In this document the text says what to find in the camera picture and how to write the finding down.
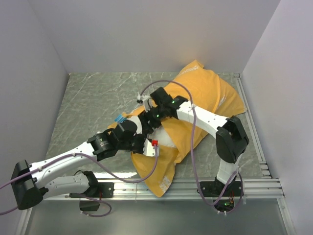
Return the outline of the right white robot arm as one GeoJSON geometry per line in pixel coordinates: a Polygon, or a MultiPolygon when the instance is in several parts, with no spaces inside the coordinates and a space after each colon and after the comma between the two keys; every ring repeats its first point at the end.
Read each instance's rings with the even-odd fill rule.
{"type": "Polygon", "coordinates": [[[213,136],[221,159],[216,176],[216,192],[225,196],[232,191],[239,159],[249,144],[249,138],[238,117],[214,114],[195,105],[192,99],[180,95],[173,98],[162,87],[150,95],[139,94],[137,101],[145,109],[140,114],[143,130],[148,127],[157,128],[163,120],[171,117],[192,124],[192,134],[195,134],[195,128],[198,127],[213,136]]]}

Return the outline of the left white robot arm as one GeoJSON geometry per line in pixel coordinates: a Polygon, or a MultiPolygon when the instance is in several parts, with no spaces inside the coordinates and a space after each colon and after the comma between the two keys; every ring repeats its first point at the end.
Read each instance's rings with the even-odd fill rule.
{"type": "Polygon", "coordinates": [[[72,150],[48,160],[29,164],[26,160],[15,165],[11,187],[19,210],[29,209],[43,199],[70,193],[87,197],[99,195],[99,183],[91,171],[64,177],[70,169],[113,157],[119,150],[155,156],[155,147],[147,135],[131,120],[118,123],[115,128],[95,134],[72,150]]]}

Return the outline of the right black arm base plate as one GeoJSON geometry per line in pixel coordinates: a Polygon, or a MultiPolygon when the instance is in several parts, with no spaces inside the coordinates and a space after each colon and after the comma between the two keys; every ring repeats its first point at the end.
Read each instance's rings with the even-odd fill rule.
{"type": "MultiPolygon", "coordinates": [[[[219,197],[224,188],[224,184],[215,178],[214,181],[200,181],[200,188],[204,197],[219,197]]],[[[234,179],[228,184],[223,193],[223,197],[240,197],[243,194],[242,189],[243,186],[241,182],[234,179]]]]}

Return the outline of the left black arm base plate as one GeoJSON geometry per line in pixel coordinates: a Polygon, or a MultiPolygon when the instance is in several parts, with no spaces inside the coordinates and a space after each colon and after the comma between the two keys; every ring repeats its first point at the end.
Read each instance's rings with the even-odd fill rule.
{"type": "Polygon", "coordinates": [[[95,186],[90,186],[88,183],[74,183],[69,187],[70,198],[80,198],[80,194],[93,198],[112,198],[114,183],[98,183],[95,186]]]}

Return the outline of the yellow pillowcase with blue lining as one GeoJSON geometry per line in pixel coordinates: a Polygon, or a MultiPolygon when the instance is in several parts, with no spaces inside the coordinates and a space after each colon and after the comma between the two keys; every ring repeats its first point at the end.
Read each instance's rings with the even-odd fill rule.
{"type": "MultiPolygon", "coordinates": [[[[212,70],[206,70],[197,60],[186,65],[172,83],[165,86],[172,97],[180,95],[192,99],[193,103],[205,110],[224,117],[232,117],[245,112],[245,106],[235,89],[212,70]]],[[[175,118],[162,121],[176,145],[176,148],[160,145],[158,160],[142,154],[132,153],[132,162],[141,178],[149,173],[146,186],[157,197],[165,194],[173,181],[175,166],[179,164],[206,136],[207,132],[196,128],[192,134],[192,124],[175,118]]]]}

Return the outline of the white pillow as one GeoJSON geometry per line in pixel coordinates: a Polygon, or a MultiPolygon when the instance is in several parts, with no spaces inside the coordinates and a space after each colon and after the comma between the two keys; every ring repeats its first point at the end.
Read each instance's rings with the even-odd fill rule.
{"type": "MultiPolygon", "coordinates": [[[[142,134],[142,125],[138,116],[131,116],[128,120],[134,122],[137,125],[137,134],[142,134]]],[[[176,145],[172,141],[171,137],[167,134],[164,127],[160,127],[153,130],[152,134],[148,134],[148,137],[153,140],[157,140],[160,145],[164,145],[171,148],[176,148],[176,145]]]]}

